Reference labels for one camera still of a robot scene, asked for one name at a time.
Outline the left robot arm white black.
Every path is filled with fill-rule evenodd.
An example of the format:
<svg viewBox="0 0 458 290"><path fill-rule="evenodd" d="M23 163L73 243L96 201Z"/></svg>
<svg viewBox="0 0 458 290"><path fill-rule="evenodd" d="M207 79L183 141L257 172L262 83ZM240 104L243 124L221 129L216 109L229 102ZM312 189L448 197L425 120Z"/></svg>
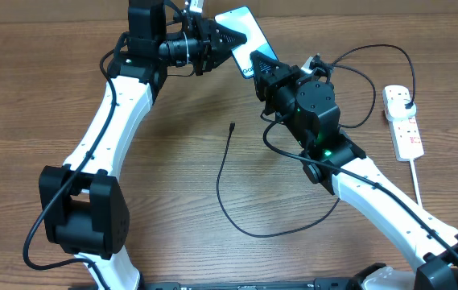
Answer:
<svg viewBox="0 0 458 290"><path fill-rule="evenodd" d="M101 58L102 103L75 151L39 178L42 211L35 222L49 242L85 265L97 289L141 289L141 272L126 250L130 213L119 185L126 153L154 105L171 66L191 65L196 75L230 58L247 36L206 19L198 1L175 13L167 32L169 1L132 1L128 31Z"/></svg>

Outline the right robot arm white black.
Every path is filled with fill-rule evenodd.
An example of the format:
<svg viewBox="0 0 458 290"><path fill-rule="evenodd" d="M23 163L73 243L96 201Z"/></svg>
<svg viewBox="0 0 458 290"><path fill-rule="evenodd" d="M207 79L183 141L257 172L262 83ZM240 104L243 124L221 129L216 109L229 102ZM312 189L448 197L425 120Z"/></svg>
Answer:
<svg viewBox="0 0 458 290"><path fill-rule="evenodd" d="M256 94L302 147L314 184L350 204L380 230L409 263L414 289L458 289L458 229L440 221L391 183L340 124L332 68L319 57L304 67L250 53Z"/></svg>

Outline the Galaxy S24 smartphone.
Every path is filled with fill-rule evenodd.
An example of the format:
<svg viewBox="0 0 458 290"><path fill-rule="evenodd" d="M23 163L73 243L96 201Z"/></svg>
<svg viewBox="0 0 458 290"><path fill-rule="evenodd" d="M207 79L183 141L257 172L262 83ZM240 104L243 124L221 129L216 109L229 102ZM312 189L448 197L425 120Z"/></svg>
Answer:
<svg viewBox="0 0 458 290"><path fill-rule="evenodd" d="M234 61L245 79L254 76L254 67L250 60L251 52L258 51L271 59L278 59L248 6L217 14L214 19L221 26L246 36L247 40L244 44L232 49Z"/></svg>

